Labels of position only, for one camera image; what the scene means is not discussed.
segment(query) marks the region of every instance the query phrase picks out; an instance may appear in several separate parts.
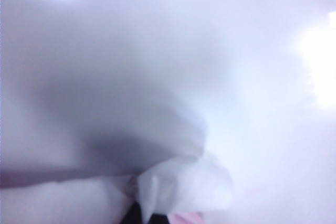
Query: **white surface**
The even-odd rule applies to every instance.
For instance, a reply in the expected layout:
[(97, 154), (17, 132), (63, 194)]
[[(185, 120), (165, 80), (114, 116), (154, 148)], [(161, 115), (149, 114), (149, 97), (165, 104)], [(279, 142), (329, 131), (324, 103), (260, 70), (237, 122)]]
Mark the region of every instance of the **white surface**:
[[(336, 0), (2, 0), (2, 172), (140, 171), (206, 140), (236, 190), (209, 220), (334, 224), (335, 111), (319, 105), (298, 38), (324, 30), (335, 9)], [(332, 55), (318, 59), (334, 67)], [(134, 82), (138, 91), (123, 93)], [(142, 155), (116, 151), (120, 131)]]
[(12, 224), (119, 224), (133, 204), (114, 183), (127, 178), (96, 177), (4, 189), (1, 221)]

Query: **white fabric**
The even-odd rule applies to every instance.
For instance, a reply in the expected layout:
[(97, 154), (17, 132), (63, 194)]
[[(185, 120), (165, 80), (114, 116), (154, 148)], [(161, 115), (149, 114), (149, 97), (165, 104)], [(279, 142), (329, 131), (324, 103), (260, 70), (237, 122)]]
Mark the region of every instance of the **white fabric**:
[(119, 224), (133, 198), (118, 184), (127, 177), (95, 177), (1, 191), (1, 218), (10, 224)]

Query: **crumpled paper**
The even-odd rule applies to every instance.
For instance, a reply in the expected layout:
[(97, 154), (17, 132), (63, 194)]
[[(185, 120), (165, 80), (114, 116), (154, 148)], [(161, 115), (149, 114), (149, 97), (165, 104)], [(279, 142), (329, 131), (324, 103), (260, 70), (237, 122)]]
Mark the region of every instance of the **crumpled paper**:
[(204, 157), (172, 158), (148, 169), (137, 181), (143, 223), (152, 214), (223, 210), (233, 197), (228, 171)]

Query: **black object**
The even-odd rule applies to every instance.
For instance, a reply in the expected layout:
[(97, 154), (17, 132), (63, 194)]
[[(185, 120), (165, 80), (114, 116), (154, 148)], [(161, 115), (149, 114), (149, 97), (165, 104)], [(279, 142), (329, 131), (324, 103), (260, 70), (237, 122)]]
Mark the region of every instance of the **black object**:
[(134, 202), (120, 224), (169, 224), (169, 221), (166, 215), (152, 215), (148, 223), (142, 223), (140, 205)]

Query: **white tissue paper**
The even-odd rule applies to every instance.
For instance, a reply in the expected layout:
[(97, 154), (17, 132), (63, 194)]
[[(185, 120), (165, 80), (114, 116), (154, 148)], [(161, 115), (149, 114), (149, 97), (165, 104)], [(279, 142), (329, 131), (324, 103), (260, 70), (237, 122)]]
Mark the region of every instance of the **white tissue paper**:
[(137, 200), (143, 223), (147, 223), (153, 213), (224, 210), (232, 197), (228, 171), (204, 157), (172, 158), (138, 177)]

